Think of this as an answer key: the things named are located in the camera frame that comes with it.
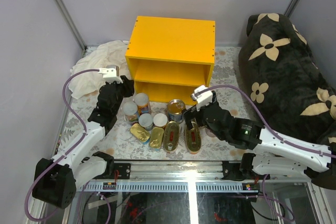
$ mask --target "tin can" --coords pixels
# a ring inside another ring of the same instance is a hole
[[[125,115],[126,121],[133,125],[139,121],[138,106],[134,102],[126,102],[122,106],[122,111]]]
[[[174,153],[178,146],[180,137],[180,126],[177,122],[171,121],[167,124],[163,135],[163,148],[168,153]]]
[[[139,123],[134,123],[130,131],[141,143],[146,144],[149,142],[151,134],[141,127]]]
[[[151,139],[149,141],[149,147],[160,150],[162,145],[162,138],[164,135],[164,130],[159,127],[154,127],[151,135]]]
[[[188,130],[186,127],[184,130],[185,144],[187,146],[188,152],[191,154],[196,154],[200,151],[202,146],[200,129],[196,122],[191,122],[193,128]]]
[[[151,114],[142,114],[139,117],[139,124],[144,127],[145,130],[151,131],[153,129],[153,117]]]
[[[165,128],[168,123],[168,118],[165,114],[156,114],[153,118],[153,123],[156,127]]]
[[[182,110],[185,109],[185,104],[182,100],[171,100],[167,105],[167,113],[170,121],[177,123],[183,122]]]
[[[134,102],[138,106],[139,115],[144,113],[151,113],[151,105],[149,103],[148,95],[139,93],[134,97]]]

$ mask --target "white cloth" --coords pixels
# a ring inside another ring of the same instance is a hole
[[[99,69],[110,65],[117,65],[119,67],[119,74],[130,79],[131,75],[125,59],[126,50],[127,45],[120,40],[102,44],[96,51],[80,59],[72,67],[70,71],[71,75],[87,69]],[[69,84],[69,89],[72,91],[72,97],[79,99],[85,94],[99,90],[104,84],[105,82],[101,74],[88,72],[73,78]]]

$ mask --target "perforated metal strip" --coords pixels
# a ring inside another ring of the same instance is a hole
[[[197,182],[196,190],[198,193],[215,193],[215,192],[228,192],[228,193],[241,193],[247,192],[243,190],[242,183],[204,183]],[[106,186],[103,182],[90,182],[85,191],[129,191],[138,193],[185,193],[188,192],[187,182],[126,182],[118,183],[117,187]]]

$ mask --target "floral tablecloth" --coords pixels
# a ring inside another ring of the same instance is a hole
[[[217,84],[231,84],[243,89],[238,69],[238,53],[240,47],[216,47],[215,67],[211,79],[211,86]],[[217,98],[222,108],[230,111],[233,116],[239,118],[255,119],[255,114],[247,101],[235,90],[217,89]],[[98,91],[88,94],[78,100],[73,99],[72,108],[86,121],[92,109],[97,103]],[[164,113],[165,103],[151,102],[152,115]],[[143,145],[130,133],[130,125],[125,121],[119,110],[117,122],[109,134],[94,146],[88,156],[96,151],[103,151],[113,155],[116,159],[174,159],[174,160],[199,160],[199,161],[223,161],[240,160],[245,151],[230,146],[225,141],[216,137],[208,136],[205,129],[201,129],[202,148],[199,153],[193,155],[187,151],[184,141],[184,134],[180,134],[179,146],[175,153],[168,154],[161,149],[159,152],[150,149],[148,144]],[[183,133],[185,124],[181,124]],[[59,139],[58,149],[61,150],[82,132],[82,125],[79,120],[70,113],[67,117],[65,127]]]

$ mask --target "yellow box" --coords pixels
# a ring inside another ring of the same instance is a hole
[[[210,83],[214,54],[214,21],[138,16],[125,57],[137,93],[193,105],[194,89]]]

